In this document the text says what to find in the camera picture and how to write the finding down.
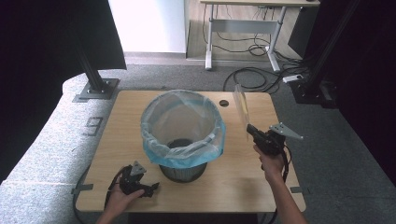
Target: white desk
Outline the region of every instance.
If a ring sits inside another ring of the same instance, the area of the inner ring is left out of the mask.
[[[275,72],[279,72],[274,54],[274,48],[285,18],[287,7],[318,7],[319,1],[308,2],[306,0],[201,0],[201,3],[211,5],[209,17],[209,31],[206,45],[205,69],[212,69],[212,32],[223,33],[246,33],[246,34],[269,34],[272,35],[271,43],[265,49]],[[267,6],[282,7],[277,21],[236,21],[217,20],[213,18],[214,5],[239,5],[239,6]]]

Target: metal stand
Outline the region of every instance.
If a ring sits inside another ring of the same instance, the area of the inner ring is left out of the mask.
[[[78,61],[88,78],[88,83],[78,98],[109,100],[119,84],[119,80],[117,78],[101,78],[98,71],[91,66],[72,25],[69,25],[69,34],[74,40]]]
[[[304,83],[290,82],[289,84],[297,104],[321,105],[324,108],[337,107],[336,88],[331,82],[323,81],[315,94],[307,92]]]
[[[214,5],[211,5],[209,17],[208,39],[206,45],[205,69],[212,69],[212,32],[222,33],[244,33],[244,34],[269,34],[273,38],[270,46],[266,47],[268,58],[273,66],[274,72],[279,72],[274,54],[275,44],[279,36],[280,28],[286,14],[286,7],[282,7],[277,21],[236,21],[217,20],[213,18]]]

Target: person's left hand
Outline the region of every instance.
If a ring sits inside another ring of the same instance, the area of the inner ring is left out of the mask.
[[[140,189],[129,195],[126,195],[120,189],[120,177],[111,190],[110,198],[103,214],[99,217],[96,223],[111,223],[111,221],[125,211],[133,200],[144,194],[145,191]]]

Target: black curtain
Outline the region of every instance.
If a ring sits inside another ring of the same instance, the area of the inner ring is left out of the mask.
[[[322,2],[307,48],[310,54],[326,43],[338,25],[337,15],[347,6]],[[360,0],[320,73],[333,82],[341,113],[396,185],[395,5]]]
[[[84,73],[68,29],[92,67],[126,69],[107,0],[0,3],[0,181],[47,122],[63,83]]]

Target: trash bag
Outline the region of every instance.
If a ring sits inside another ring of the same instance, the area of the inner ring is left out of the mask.
[[[151,162],[191,168],[223,152],[225,124],[213,102],[194,91],[167,91],[141,117],[143,149]]]

